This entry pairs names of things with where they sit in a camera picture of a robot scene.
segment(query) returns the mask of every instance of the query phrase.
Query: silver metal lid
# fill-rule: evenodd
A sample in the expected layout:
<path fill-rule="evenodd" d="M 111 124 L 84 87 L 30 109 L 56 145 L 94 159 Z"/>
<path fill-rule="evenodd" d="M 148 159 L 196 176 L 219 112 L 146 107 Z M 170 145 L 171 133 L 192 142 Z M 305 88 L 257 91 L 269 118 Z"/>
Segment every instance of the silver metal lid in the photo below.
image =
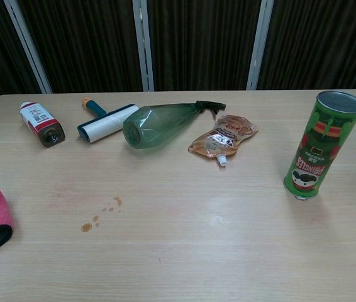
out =
<path fill-rule="evenodd" d="M 323 91 L 316 97 L 323 106 L 342 113 L 356 113 L 356 96 L 341 91 Z"/>

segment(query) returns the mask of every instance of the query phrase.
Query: light wood grain tabletop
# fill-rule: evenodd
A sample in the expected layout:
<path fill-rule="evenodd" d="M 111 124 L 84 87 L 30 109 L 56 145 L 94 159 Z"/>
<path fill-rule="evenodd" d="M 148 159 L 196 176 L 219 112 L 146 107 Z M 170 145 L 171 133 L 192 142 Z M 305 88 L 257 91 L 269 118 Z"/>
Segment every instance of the light wood grain tabletop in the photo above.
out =
<path fill-rule="evenodd" d="M 317 197 L 282 185 L 318 93 L 0 96 L 0 190 L 15 221 L 0 301 L 356 301 L 356 126 Z M 89 145 L 77 132 L 93 119 L 84 96 L 106 111 L 222 102 L 219 116 L 259 132 L 225 169 L 187 151 L 212 129 L 208 111 L 159 148 L 135 150 L 121 132 Z M 25 101 L 42 103 L 66 140 L 42 147 L 19 115 Z"/>

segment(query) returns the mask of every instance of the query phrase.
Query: brown spill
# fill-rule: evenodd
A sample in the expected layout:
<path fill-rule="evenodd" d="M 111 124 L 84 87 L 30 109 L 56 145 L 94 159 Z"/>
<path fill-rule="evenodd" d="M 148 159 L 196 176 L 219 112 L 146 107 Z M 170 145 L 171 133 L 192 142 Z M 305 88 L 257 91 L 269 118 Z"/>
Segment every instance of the brown spill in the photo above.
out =
<path fill-rule="evenodd" d="M 114 197 L 114 200 L 116 200 L 116 202 L 118 203 L 118 207 L 120 208 L 121 205 L 122 205 L 122 200 L 121 200 L 121 198 L 120 198 L 119 196 L 115 196 L 115 197 Z"/>
<path fill-rule="evenodd" d="M 92 228 L 91 223 L 85 223 L 85 224 L 82 226 L 82 232 L 86 233 L 86 232 L 88 232 L 89 230 L 91 230 L 91 228 Z"/>

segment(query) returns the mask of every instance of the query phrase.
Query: lint roller handle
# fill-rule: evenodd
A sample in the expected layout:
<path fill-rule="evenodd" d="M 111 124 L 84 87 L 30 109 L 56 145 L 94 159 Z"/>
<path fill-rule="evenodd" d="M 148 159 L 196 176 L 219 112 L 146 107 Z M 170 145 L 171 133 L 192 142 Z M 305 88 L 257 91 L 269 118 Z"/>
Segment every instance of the lint roller handle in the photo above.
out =
<path fill-rule="evenodd" d="M 102 109 L 96 102 L 94 102 L 90 98 L 84 98 L 82 99 L 82 105 L 85 107 L 85 109 L 88 109 L 89 111 L 93 112 L 95 115 L 98 117 L 106 115 L 107 112 Z"/>

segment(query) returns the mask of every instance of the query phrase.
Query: lint roller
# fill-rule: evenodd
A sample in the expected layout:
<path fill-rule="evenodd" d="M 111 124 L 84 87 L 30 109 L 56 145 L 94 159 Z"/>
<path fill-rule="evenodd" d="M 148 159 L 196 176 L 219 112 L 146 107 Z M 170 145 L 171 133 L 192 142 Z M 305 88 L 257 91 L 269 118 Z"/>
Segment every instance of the lint roller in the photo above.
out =
<path fill-rule="evenodd" d="M 89 143 L 121 130 L 123 122 L 139 109 L 138 106 L 130 104 L 107 113 L 90 98 L 82 99 L 82 105 L 98 116 L 77 127 L 80 136 Z"/>

